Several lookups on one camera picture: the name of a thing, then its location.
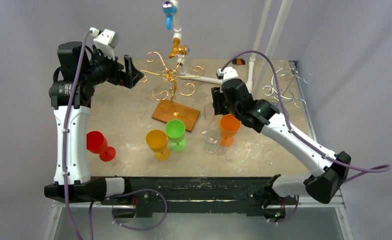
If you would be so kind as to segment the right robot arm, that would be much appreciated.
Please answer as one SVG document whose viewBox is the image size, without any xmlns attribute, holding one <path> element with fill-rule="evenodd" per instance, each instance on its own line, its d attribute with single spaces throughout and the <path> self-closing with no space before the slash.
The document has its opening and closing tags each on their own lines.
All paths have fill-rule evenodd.
<svg viewBox="0 0 392 240">
<path fill-rule="evenodd" d="M 349 154 L 321 147 L 294 125 L 288 125 L 283 111 L 265 99 L 254 99 L 239 78 L 213 87 L 211 94 L 216 115 L 232 114 L 245 127 L 278 143 L 308 169 L 308 174 L 275 175 L 264 191 L 268 202 L 307 195 L 322 204 L 330 203 L 347 178 Z"/>
</svg>

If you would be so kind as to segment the green plastic goblet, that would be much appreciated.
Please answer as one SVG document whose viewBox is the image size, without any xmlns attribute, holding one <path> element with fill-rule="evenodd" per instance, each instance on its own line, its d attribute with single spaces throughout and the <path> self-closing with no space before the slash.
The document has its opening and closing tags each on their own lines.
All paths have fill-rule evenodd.
<svg viewBox="0 0 392 240">
<path fill-rule="evenodd" d="M 170 141 L 170 148 L 174 152 L 182 152 L 186 148 L 185 124 L 178 119 L 172 119 L 165 125 L 165 133 Z"/>
</svg>

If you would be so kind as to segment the clear wine glass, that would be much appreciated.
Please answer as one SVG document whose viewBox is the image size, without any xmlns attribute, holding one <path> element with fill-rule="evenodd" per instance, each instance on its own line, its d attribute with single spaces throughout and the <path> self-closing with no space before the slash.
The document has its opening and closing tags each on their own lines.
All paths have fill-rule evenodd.
<svg viewBox="0 0 392 240">
<path fill-rule="evenodd" d="M 215 114 L 215 109 L 213 107 L 213 103 L 208 103 L 204 106 L 203 118 L 205 120 L 205 125 L 203 126 L 201 133 L 203 136 L 210 131 L 214 131 L 215 128 L 213 123 L 216 121 L 217 115 Z"/>
</svg>

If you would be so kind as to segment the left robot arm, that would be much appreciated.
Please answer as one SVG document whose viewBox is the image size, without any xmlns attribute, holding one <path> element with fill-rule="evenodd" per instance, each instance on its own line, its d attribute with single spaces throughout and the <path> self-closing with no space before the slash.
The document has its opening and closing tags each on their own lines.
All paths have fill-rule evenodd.
<svg viewBox="0 0 392 240">
<path fill-rule="evenodd" d="M 108 58 L 105 50 L 71 41 L 58 46 L 60 66 L 49 89 L 57 124 L 58 156 L 52 184 L 44 187 L 45 197 L 64 203 L 101 202 L 113 196 L 128 204 L 133 191 L 125 177 L 92 177 L 87 159 L 87 122 L 95 87 L 104 82 L 133 88 L 144 74 L 134 67 L 132 57 Z"/>
</svg>

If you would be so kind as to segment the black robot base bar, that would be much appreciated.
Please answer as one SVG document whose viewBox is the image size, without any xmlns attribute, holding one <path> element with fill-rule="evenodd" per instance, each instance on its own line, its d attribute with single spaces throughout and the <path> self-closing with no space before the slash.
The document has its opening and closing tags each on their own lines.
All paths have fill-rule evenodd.
<svg viewBox="0 0 392 240">
<path fill-rule="evenodd" d="M 269 187 L 269 177 L 128 177 L 126 197 L 110 197 L 102 205 L 135 206 L 138 218 L 153 213 L 245 214 L 281 218 L 296 204 Z"/>
</svg>

